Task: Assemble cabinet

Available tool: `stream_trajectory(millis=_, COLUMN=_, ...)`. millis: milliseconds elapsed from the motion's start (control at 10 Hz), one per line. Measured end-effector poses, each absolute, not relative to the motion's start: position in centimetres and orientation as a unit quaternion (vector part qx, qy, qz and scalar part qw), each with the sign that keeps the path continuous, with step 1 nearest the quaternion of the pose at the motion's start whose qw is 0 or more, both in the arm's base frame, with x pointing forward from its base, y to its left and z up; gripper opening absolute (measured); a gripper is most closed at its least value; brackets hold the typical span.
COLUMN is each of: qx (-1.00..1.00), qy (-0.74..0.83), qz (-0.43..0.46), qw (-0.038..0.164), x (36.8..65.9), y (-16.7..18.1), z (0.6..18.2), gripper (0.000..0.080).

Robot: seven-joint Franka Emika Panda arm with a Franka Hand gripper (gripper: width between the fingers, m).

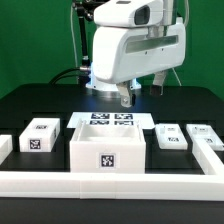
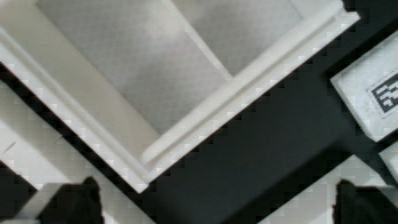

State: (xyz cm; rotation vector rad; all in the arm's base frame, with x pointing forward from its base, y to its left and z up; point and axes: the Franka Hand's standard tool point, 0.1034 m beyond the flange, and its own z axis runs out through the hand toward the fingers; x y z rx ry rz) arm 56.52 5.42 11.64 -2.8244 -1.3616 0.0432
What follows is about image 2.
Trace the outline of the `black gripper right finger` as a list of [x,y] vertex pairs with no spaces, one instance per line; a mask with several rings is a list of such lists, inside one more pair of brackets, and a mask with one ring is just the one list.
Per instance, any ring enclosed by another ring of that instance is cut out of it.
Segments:
[[398,188],[341,180],[332,208],[334,224],[398,224]]

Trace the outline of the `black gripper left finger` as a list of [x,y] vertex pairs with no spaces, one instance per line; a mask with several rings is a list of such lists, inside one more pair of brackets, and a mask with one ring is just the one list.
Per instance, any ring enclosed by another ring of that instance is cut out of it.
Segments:
[[100,184],[93,177],[64,184],[39,213],[41,224],[105,224]]

